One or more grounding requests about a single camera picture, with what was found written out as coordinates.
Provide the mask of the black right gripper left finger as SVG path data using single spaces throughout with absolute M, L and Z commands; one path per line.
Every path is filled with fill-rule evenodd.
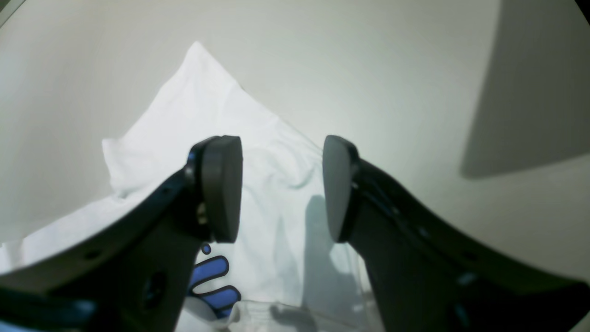
M 192 147 L 133 210 L 66 250 L 1 276 L 3 332 L 172 332 L 201 244 L 234 243 L 242 201 L 237 136 Z

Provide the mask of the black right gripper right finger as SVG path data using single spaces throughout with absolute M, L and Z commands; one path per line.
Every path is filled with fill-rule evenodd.
M 388 332 L 568 332 L 584 281 L 542 271 L 461 233 L 336 135 L 323 143 L 327 223 L 363 259 Z

